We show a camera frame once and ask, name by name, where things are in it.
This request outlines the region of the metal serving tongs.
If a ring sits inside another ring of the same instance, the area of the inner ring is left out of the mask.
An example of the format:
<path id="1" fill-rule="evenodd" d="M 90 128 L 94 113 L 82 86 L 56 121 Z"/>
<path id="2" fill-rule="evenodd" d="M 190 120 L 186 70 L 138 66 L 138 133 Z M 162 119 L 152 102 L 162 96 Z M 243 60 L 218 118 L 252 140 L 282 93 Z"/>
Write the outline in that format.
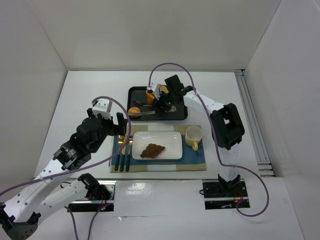
<path id="1" fill-rule="evenodd" d="M 141 102 L 141 101 L 134 101 L 133 105 L 134 105 L 134 107 L 151 107 L 151 108 L 153 108 L 153 110 L 141 111 L 140 116 L 154 115 L 156 113 L 156 108 L 152 104 L 148 104 L 148 103 Z"/>

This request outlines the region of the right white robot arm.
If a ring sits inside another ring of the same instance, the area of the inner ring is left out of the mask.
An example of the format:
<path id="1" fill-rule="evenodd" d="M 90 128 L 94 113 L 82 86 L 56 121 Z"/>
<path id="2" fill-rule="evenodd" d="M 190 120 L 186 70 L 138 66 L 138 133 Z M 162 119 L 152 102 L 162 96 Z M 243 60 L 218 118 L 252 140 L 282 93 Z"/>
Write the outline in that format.
<path id="1" fill-rule="evenodd" d="M 233 190 L 241 180 L 237 170 L 239 145 L 245 128 L 237 107 L 233 103 L 222 104 L 199 93 L 192 85 L 184 86 L 177 75 L 165 79 L 167 92 L 161 84 L 148 82 L 146 92 L 154 96 L 152 105 L 159 113 L 175 112 L 178 106 L 198 111 L 208 117 L 211 135 L 222 168 L 218 182 L 223 191 Z"/>

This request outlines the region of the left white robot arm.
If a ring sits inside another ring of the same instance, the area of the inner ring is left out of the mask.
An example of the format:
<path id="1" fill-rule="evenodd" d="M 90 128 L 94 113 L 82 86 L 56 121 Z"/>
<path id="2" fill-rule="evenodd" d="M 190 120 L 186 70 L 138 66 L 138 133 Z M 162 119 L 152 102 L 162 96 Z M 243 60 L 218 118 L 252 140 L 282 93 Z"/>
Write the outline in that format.
<path id="1" fill-rule="evenodd" d="M 70 139 L 54 153 L 45 169 L 16 196 L 0 205 L 0 224 L 12 240 L 26 240 L 51 214 L 71 202 L 107 199 L 110 193 L 90 174 L 84 173 L 56 193 L 53 190 L 87 163 L 106 137 L 125 135 L 130 120 L 117 113 L 112 117 L 87 110 L 88 117 L 76 128 Z"/>

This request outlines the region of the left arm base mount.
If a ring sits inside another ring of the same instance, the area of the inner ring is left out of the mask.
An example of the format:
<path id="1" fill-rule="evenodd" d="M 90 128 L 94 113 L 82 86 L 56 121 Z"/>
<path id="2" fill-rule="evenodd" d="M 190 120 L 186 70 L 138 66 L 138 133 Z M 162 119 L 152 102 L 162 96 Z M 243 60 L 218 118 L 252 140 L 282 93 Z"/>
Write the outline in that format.
<path id="1" fill-rule="evenodd" d="M 115 207 L 116 182 L 99 181 L 99 184 L 99 190 L 94 197 L 85 197 L 73 201 L 68 205 L 68 208 L 73 213 L 94 213 L 97 210 L 101 212 L 113 212 Z"/>

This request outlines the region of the brown chocolate croissant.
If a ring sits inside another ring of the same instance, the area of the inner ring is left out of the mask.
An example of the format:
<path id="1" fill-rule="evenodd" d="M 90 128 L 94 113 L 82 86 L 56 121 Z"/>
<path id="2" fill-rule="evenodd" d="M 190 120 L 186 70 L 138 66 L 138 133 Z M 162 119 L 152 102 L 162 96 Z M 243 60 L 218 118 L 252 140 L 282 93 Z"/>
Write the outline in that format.
<path id="1" fill-rule="evenodd" d="M 150 143 L 140 154 L 141 158 L 152 158 L 155 159 L 161 154 L 166 148 L 161 145 Z"/>

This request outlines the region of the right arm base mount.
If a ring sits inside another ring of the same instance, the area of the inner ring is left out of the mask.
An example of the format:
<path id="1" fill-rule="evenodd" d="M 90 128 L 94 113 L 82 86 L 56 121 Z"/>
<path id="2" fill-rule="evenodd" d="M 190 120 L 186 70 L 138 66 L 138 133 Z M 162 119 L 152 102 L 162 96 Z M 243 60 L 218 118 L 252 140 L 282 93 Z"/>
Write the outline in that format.
<path id="1" fill-rule="evenodd" d="M 225 192 L 217 180 L 202 182 L 202 189 L 199 194 L 204 197 L 204 206 L 206 210 L 222 210 L 250 208 L 250 201 L 246 184 L 243 180 L 231 191 Z"/>

